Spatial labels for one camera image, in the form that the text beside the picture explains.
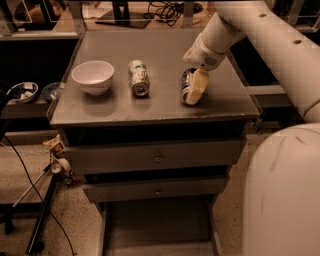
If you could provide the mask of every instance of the cable bundle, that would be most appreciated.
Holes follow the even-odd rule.
[[[155,12],[151,12],[151,8],[156,8]],[[168,24],[170,27],[174,26],[183,12],[183,5],[178,2],[164,2],[164,1],[149,1],[148,12],[145,18],[153,19],[157,16],[158,22]]]

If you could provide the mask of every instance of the floor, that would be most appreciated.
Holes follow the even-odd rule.
[[[33,132],[7,135],[16,145],[32,180],[35,180],[50,161],[49,152],[42,142],[54,134]],[[230,171],[229,183],[213,207],[224,256],[241,255],[244,178],[252,154],[269,135],[270,133],[259,135],[252,133],[247,136],[248,140],[240,160]],[[3,139],[0,145],[0,203],[14,203],[30,185],[18,157],[6,144],[6,140]],[[46,192],[49,180],[50,175],[45,175],[37,183],[42,195]],[[33,190],[23,200],[23,202],[38,201],[38,196]],[[51,212],[64,228],[76,255],[97,255],[102,217],[95,205],[87,200],[81,185],[68,186],[58,183]],[[35,220],[14,219],[13,223],[16,230],[10,235],[5,235],[4,225],[0,225],[0,252],[7,252],[10,256],[24,255]],[[65,235],[50,216],[45,223],[42,241],[45,243],[45,249],[38,255],[72,255]]]

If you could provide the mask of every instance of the can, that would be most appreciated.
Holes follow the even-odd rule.
[[[145,96],[149,92],[150,81],[147,67],[142,60],[134,60],[129,64],[129,85],[134,95]]]
[[[182,89],[181,89],[181,101],[186,103],[188,93],[190,91],[191,83],[193,80],[193,73],[196,71],[196,68],[189,68],[184,71],[182,75]]]

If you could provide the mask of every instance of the black cable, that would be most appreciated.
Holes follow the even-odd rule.
[[[149,1],[148,12],[145,13],[145,18],[159,17],[158,22],[166,23],[170,27],[174,26],[181,16],[183,6],[178,2],[165,1]]]
[[[24,171],[25,171],[25,173],[26,173],[26,175],[27,175],[27,177],[28,177],[28,180],[29,180],[30,184],[32,185],[32,187],[33,187],[33,189],[36,191],[36,193],[38,194],[38,196],[39,196],[39,198],[40,198],[40,200],[41,200],[41,203],[44,204],[44,200],[43,200],[43,198],[42,198],[39,190],[38,190],[38,189],[35,187],[35,185],[33,184],[32,180],[31,180],[31,177],[30,177],[30,175],[29,175],[29,172],[28,172],[28,170],[27,170],[27,167],[26,167],[23,159],[21,158],[19,152],[16,150],[15,146],[12,144],[12,142],[9,140],[9,138],[8,138],[7,136],[4,136],[4,137],[6,138],[6,140],[8,141],[8,143],[10,144],[10,146],[12,147],[12,149],[14,150],[14,152],[16,153],[16,155],[18,156],[18,158],[20,159],[20,162],[21,162],[21,164],[22,164],[22,166],[23,166],[23,168],[24,168]],[[68,243],[69,243],[72,256],[76,256],[77,254],[76,254],[76,253],[74,252],[74,250],[73,250],[73,246],[72,246],[72,244],[71,244],[71,241],[70,241],[70,239],[69,239],[69,236],[68,236],[67,232],[65,231],[65,229],[63,228],[63,226],[61,225],[61,223],[57,220],[57,218],[53,215],[53,213],[50,211],[50,209],[48,209],[48,211],[49,211],[49,214],[51,215],[51,217],[54,219],[54,221],[58,224],[58,226],[61,228],[62,232],[64,233],[64,235],[65,235],[65,237],[66,237],[66,239],[67,239],[67,241],[68,241]]]

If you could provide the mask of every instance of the gray table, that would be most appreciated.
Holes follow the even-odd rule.
[[[73,170],[82,175],[89,200],[103,214],[105,202],[152,198],[210,195],[212,206],[223,191],[242,152],[246,125],[259,113],[228,59],[210,73],[199,104],[181,103],[181,77],[190,68],[182,56],[199,31],[86,33],[73,67],[89,60],[110,62],[112,89],[93,97],[69,77],[51,125],[66,144]],[[146,98],[133,96],[128,85],[128,65],[135,59],[147,65]],[[215,234],[212,225],[217,255]]]

